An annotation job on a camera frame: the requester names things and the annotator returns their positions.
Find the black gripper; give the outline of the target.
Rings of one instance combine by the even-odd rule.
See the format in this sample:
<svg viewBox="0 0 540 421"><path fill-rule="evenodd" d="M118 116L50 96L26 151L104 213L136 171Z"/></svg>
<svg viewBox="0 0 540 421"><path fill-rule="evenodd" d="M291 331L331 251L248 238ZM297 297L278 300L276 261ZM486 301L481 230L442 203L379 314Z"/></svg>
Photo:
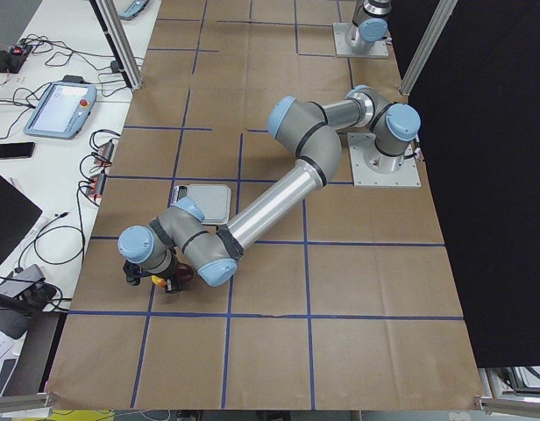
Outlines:
<svg viewBox="0 0 540 421"><path fill-rule="evenodd" d="M172 262L169 266L158 274L149 272L139 266L138 264L131 263L128 260L124 262L123 271L125 274L126 282L132 286L138 286L140 281L144 277L150 277L157 275L167 281L167 286L164 289L166 293L178 293L181 292L181 284L176 281L175 270L177 263Z"/></svg>

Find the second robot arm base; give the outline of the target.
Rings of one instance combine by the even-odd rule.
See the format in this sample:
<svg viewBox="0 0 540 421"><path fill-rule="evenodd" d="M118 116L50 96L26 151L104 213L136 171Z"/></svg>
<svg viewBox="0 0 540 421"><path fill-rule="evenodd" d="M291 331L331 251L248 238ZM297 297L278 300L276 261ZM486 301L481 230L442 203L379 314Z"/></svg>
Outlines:
<svg viewBox="0 0 540 421"><path fill-rule="evenodd" d="M390 0L358 0L352 24L357 27L360 38L367 42L383 39L387 35L391 10Z"/></svg>

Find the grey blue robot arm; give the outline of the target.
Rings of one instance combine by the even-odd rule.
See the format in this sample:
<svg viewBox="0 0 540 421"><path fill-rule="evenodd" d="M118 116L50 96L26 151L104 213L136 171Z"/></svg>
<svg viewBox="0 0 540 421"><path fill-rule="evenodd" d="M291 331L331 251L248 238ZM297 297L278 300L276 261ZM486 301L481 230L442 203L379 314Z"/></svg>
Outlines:
<svg viewBox="0 0 540 421"><path fill-rule="evenodd" d="M374 136L369 166L385 173L381 159L394 167L405 160L421 118L412 106L391 103L366 85L326 105L283 97L267 120L267 130L294 155L292 169L215 232L206 230L205 214L190 196L171 203L148 225L126 228L117 248L125 259L127 283L138 285L144 277L157 276L171 293L192 275L212 287L229 281L245 249L334 178L342 156L338 132L348 127L364 127Z"/></svg>

